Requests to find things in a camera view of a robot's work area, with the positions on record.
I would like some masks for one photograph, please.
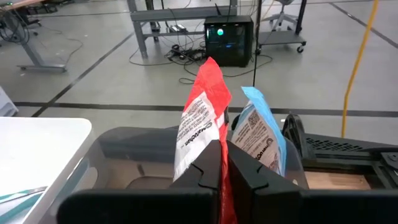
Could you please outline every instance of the caster wheel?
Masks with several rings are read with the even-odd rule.
[[[300,46],[300,47],[297,47],[297,52],[298,53],[303,53],[303,51],[304,51],[304,47],[303,46]]]
[[[260,55],[261,54],[261,48],[259,48],[259,49],[256,49],[256,55]]]

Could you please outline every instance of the blue snack bag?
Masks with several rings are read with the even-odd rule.
[[[281,176],[285,175],[286,141],[264,95],[242,87],[249,103],[243,108],[231,142]]]

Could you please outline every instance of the metal workbench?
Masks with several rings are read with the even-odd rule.
[[[146,0],[146,11],[138,11],[136,0],[127,0],[127,5],[130,10],[130,17],[134,30],[136,32],[137,42],[139,50],[143,58],[147,58],[147,47],[145,40],[148,37],[160,37],[170,35],[181,35],[180,32],[154,32],[144,34],[142,31],[142,22],[158,22],[158,21],[178,21],[178,20],[189,20],[189,19],[204,19],[209,16],[217,16],[217,9],[213,7],[192,7],[183,9],[157,9],[154,10],[152,1]],[[238,12],[238,0],[231,0],[231,7],[229,6],[218,6],[222,16],[227,16],[228,11],[230,16],[235,16]],[[195,35],[204,34],[203,31],[187,31],[184,35]]]

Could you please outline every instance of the black computer case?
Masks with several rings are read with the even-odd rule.
[[[245,67],[252,57],[253,21],[250,16],[208,17],[206,54],[219,66]]]

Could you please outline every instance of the chair leg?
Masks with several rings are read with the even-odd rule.
[[[280,14],[275,14],[275,15],[272,15],[272,16],[270,16],[270,17],[267,17],[267,18],[265,18],[265,19],[261,20],[261,22],[264,22],[264,21],[271,21],[271,20],[276,20],[276,19],[278,19],[278,18],[279,18],[279,16],[280,16]]]

